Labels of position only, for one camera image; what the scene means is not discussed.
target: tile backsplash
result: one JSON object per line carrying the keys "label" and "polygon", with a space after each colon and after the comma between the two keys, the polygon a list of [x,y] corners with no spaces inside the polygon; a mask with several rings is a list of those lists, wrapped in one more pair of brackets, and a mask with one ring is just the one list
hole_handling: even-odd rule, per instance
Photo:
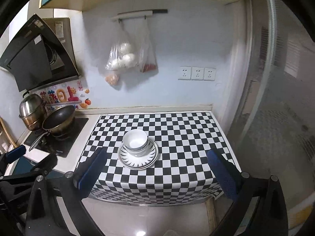
{"label": "tile backsplash", "polygon": [[94,108],[91,93],[86,80],[82,77],[66,83],[56,84],[33,93],[46,102],[47,112],[52,112],[65,105],[73,105],[76,109]]}

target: plastic bag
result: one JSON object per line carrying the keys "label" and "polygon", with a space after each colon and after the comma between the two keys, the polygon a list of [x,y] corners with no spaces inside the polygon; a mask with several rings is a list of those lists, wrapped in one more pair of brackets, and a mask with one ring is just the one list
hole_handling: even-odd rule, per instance
{"label": "plastic bag", "polygon": [[121,23],[117,26],[115,38],[105,69],[121,72],[124,69],[135,67],[138,64],[136,48],[122,29]]}
{"label": "plastic bag", "polygon": [[143,20],[140,31],[139,67],[140,71],[144,73],[157,69],[157,64],[146,19]]}
{"label": "plastic bag", "polygon": [[115,71],[111,71],[105,77],[105,81],[111,86],[117,85],[118,80],[119,80],[119,74],[117,74]]}

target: white bowl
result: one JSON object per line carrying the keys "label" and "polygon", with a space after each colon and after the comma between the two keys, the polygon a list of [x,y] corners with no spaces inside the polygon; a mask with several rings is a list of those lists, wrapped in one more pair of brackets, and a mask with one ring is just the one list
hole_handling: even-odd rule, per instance
{"label": "white bowl", "polygon": [[147,141],[146,145],[141,148],[140,150],[137,150],[137,151],[133,151],[133,150],[130,150],[128,149],[126,146],[125,147],[125,150],[132,156],[135,156],[135,157],[142,157],[144,155],[146,155],[149,151],[149,141]]}
{"label": "white bowl", "polygon": [[141,151],[148,143],[148,136],[143,130],[130,130],[123,137],[122,142],[132,152]]}

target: hanging rack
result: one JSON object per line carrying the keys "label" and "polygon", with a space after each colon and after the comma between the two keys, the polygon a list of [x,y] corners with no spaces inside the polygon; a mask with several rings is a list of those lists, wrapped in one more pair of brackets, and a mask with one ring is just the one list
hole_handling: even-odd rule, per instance
{"label": "hanging rack", "polygon": [[140,18],[140,17],[148,17],[157,13],[168,13],[167,9],[155,9],[155,10],[141,10],[141,11],[128,11],[124,13],[118,13],[117,16],[111,17],[112,21],[118,20],[119,22],[122,19],[126,18]]}

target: stainless steel pot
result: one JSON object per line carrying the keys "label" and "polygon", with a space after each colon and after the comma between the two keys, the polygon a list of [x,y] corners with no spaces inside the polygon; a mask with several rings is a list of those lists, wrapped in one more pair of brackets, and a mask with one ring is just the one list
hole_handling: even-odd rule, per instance
{"label": "stainless steel pot", "polygon": [[19,117],[25,126],[33,131],[42,127],[43,121],[47,118],[45,103],[37,94],[31,94],[23,99],[19,106]]}

